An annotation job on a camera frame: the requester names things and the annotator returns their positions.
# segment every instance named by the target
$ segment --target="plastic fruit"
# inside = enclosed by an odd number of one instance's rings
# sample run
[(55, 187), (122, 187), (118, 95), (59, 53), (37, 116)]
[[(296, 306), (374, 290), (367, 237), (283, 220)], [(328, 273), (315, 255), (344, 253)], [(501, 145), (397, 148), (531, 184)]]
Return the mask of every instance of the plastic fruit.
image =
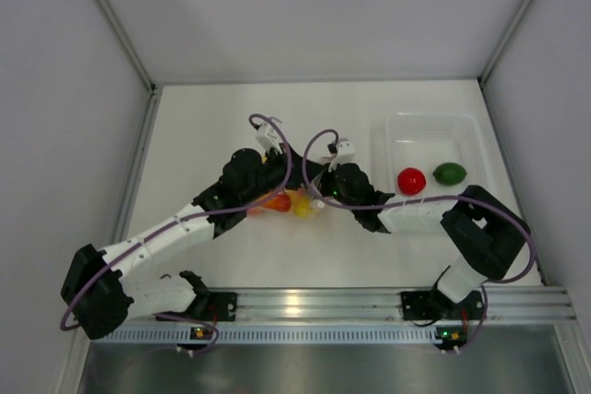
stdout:
[(425, 175), (417, 168), (405, 168), (398, 174), (398, 189), (406, 196), (414, 196), (427, 186)]
[(468, 172), (459, 163), (448, 161), (435, 168), (433, 177), (440, 185), (454, 186), (462, 183)]
[(292, 207), (292, 199), (286, 194), (278, 194), (268, 202), (263, 203), (262, 207), (278, 212), (288, 212)]
[(310, 203), (310, 199), (307, 196), (303, 196), (302, 198), (300, 198), (297, 204), (295, 205), (294, 214), (302, 219), (308, 218), (313, 211)]

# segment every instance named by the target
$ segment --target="white enclosure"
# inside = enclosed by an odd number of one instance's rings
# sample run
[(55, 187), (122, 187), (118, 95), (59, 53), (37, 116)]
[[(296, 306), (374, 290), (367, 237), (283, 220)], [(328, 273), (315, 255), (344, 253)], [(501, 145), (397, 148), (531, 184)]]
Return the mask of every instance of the white enclosure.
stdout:
[[(590, 0), (1, 2), (3, 392), (76, 386), (85, 342), (58, 328), (71, 257), (210, 185), (233, 150), (254, 146), (254, 112), (283, 118), (300, 151), (324, 127), (344, 131), (384, 189), (391, 115), (471, 119), (487, 184), (538, 243), (541, 274), (520, 285), (566, 287), (591, 341)], [(429, 286), (457, 256), (437, 237), (375, 240), (345, 216), (297, 230), (253, 221), (171, 269), (199, 263), (211, 286)], [(257, 257), (267, 268), (255, 275)]]

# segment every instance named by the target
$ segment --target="clear plastic tray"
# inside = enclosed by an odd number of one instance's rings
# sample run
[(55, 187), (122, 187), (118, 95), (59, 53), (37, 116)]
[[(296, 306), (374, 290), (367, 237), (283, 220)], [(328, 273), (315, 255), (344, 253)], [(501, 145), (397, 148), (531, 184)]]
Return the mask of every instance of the clear plastic tray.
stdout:
[[(417, 197), (459, 194), (468, 185), (481, 185), (495, 193), (482, 134), (468, 115), (398, 113), (386, 120), (386, 140), (390, 191), (398, 194), (398, 173), (414, 167), (427, 178), (427, 186)], [(459, 185), (444, 186), (435, 181), (433, 171), (447, 161), (467, 170), (468, 175)]]

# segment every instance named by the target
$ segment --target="white wall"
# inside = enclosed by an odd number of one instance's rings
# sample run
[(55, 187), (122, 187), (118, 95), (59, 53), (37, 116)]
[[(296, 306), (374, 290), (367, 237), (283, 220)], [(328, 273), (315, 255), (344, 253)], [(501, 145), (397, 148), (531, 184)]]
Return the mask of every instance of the white wall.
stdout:
[(520, 0), (111, 0), (160, 82), (475, 78)]
[(147, 96), (92, 0), (0, 7), (0, 391), (42, 393), (61, 283), (108, 234)]
[(545, 271), (591, 343), (591, 0), (537, 0), (487, 85)]

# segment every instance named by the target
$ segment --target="metal frame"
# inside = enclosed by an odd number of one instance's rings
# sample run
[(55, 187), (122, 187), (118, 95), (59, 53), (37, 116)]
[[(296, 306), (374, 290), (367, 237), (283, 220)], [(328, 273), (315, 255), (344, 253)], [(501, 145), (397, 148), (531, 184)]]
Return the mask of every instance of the metal frame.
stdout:
[[(259, 325), (378, 324), (404, 321), (401, 292), (426, 288), (223, 289), (238, 293), (236, 321)], [(573, 323), (575, 314), (561, 287), (487, 288), (488, 321), (499, 325)], [(461, 325), (442, 320), (438, 325)]]
[(90, 340), (84, 331), (78, 329), (70, 335), (66, 352), (62, 356), (62, 366), (52, 388), (52, 394), (71, 394), (78, 392)]
[(142, 121), (138, 140), (134, 148), (131, 164), (127, 171), (126, 183), (121, 197), (121, 203), (117, 211), (115, 220), (115, 227), (111, 234), (110, 244), (116, 244), (125, 239), (129, 223), (131, 221), (131, 210), (136, 202), (136, 195), (138, 194), (139, 179), (144, 168), (146, 155), (148, 154), (148, 146), (150, 145), (151, 133), (156, 122), (156, 115), (158, 114), (158, 107), (160, 106), (160, 99), (163, 96), (163, 89), (154, 87), (154, 90), (148, 98), (144, 119)]
[(577, 394), (591, 392), (591, 356), (578, 325), (554, 326), (564, 364)]
[(146, 87), (147, 90), (154, 90), (154, 82), (151, 81), (150, 74), (146, 70), (143, 62), (139, 58), (138, 52), (131, 43), (129, 39), (129, 35), (127, 31), (121, 24), (121, 20), (117, 17), (117, 14), (113, 10), (111, 3), (109, 0), (94, 0), (96, 2), (97, 7), (103, 12), (104, 18), (107, 20), (107, 23), (111, 26), (115, 37), (121, 44), (121, 48), (123, 49), (124, 53), (126, 54), (129, 62), (133, 67), (136, 69), (139, 78), (141, 79), (142, 83)]
[(488, 82), (488, 79), (497, 66), (497, 63), (502, 58), (502, 55), (505, 54), (509, 43), (511, 43), (513, 40), (513, 37), (521, 27), (521, 24), (523, 23), (527, 13), (535, 1), (536, 0), (522, 0), (520, 5), (517, 7), (517, 10), (513, 14), (513, 18), (505, 27), (501, 38), (497, 42), (495, 49), (492, 52), (492, 55), (482, 70), (482, 74), (479, 76), (479, 83), (481, 86), (484, 86)]

